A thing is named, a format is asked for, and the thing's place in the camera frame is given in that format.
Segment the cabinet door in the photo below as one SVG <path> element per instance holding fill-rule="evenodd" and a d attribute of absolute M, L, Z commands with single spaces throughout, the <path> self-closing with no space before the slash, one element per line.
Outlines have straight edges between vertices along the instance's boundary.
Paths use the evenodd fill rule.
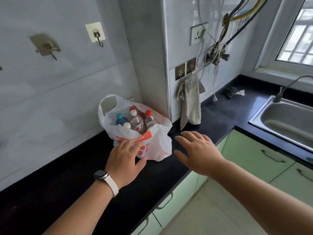
<path fill-rule="evenodd" d="M 313 170 L 296 163 L 270 184 L 313 207 Z"/>
<path fill-rule="evenodd" d="M 153 214 L 162 228 L 179 212 L 194 194 L 198 174 L 192 171 L 173 192 L 154 210 Z"/>
<path fill-rule="evenodd" d="M 226 143 L 227 137 L 228 137 L 228 135 L 216 146 L 220 153 L 223 150 L 223 147 Z M 208 178 L 207 176 L 203 176 L 203 175 L 198 176 L 198 181 L 197 181 L 195 191 L 197 191 L 202 186 L 202 184 L 207 180 L 207 178 Z"/>
<path fill-rule="evenodd" d="M 265 182 L 272 181 L 295 163 L 236 130 L 230 132 L 222 155 Z"/>
<path fill-rule="evenodd" d="M 150 214 L 131 235 L 158 235 L 162 231 L 157 219 Z"/>

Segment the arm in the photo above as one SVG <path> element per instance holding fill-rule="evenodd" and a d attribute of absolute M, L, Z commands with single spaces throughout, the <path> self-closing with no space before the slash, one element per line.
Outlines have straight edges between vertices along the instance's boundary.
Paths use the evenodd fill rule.
<path fill-rule="evenodd" d="M 142 158 L 135 165 L 135 157 L 142 143 L 135 139 L 122 142 L 112 149 L 105 170 L 117 187 L 130 184 L 146 165 Z M 98 220 L 113 197 L 106 182 L 95 181 L 91 187 L 73 203 L 44 233 L 44 235 L 92 234 Z"/>
<path fill-rule="evenodd" d="M 175 150 L 183 164 L 217 181 L 234 196 L 268 234 L 313 234 L 313 208 L 227 161 L 212 141 L 197 132 L 176 140 L 188 157 Z"/>

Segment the tiled floor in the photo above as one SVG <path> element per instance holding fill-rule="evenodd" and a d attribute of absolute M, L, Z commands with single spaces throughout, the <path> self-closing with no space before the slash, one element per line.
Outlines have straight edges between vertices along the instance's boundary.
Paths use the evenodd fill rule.
<path fill-rule="evenodd" d="M 162 235 L 266 235 L 245 208 L 209 180 Z"/>

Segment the smartwatch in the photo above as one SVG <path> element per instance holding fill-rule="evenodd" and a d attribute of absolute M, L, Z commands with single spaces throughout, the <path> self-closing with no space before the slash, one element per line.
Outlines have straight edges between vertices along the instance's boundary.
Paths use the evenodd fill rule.
<path fill-rule="evenodd" d="M 103 170 L 96 171 L 94 173 L 94 177 L 96 180 L 105 181 L 108 184 L 108 186 L 111 188 L 113 192 L 113 197 L 115 197 L 118 194 L 118 187 L 116 183 L 113 181 L 113 179 L 106 171 Z"/>

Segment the watch face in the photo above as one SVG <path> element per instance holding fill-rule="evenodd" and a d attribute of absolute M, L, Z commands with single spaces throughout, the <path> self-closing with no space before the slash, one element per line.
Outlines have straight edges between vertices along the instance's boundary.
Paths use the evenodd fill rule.
<path fill-rule="evenodd" d="M 107 174 L 106 171 L 102 171 L 102 170 L 99 170 L 99 171 L 96 171 L 95 174 L 94 174 L 94 177 L 95 178 L 100 178 L 100 177 L 103 177 Z"/>

